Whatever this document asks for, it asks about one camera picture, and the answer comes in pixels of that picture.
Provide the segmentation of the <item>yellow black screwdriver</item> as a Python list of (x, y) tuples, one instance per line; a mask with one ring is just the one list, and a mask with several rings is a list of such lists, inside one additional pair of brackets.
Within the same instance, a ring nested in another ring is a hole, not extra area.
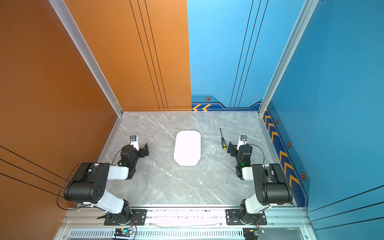
[(222, 129), (220, 128), (220, 133), (221, 133), (221, 143), (222, 143), (222, 148), (224, 149), (224, 150), (226, 150), (227, 149), (227, 144), (226, 144), (226, 141), (225, 141), (225, 138), (224, 138), (224, 136), (223, 136), (223, 133), (222, 133)]

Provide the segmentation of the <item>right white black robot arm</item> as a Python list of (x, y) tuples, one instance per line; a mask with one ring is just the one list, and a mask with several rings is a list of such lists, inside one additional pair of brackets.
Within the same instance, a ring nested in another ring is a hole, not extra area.
[(244, 199), (236, 218), (244, 225), (266, 225), (262, 218), (265, 211), (274, 205), (289, 204), (294, 195), (280, 164), (252, 164), (253, 145), (229, 143), (227, 152), (236, 158), (236, 175), (240, 180), (252, 181), (255, 193)]

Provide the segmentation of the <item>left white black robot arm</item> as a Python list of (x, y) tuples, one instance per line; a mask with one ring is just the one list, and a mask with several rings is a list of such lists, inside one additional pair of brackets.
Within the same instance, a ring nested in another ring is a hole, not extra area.
[(99, 219), (106, 226), (132, 226), (136, 224), (135, 213), (127, 200), (121, 199), (106, 190), (107, 181), (131, 180), (136, 173), (140, 158), (149, 155), (149, 146), (139, 148), (135, 141), (122, 147), (121, 160), (116, 165), (110, 163), (81, 163), (64, 190), (68, 202), (85, 204), (104, 211)]

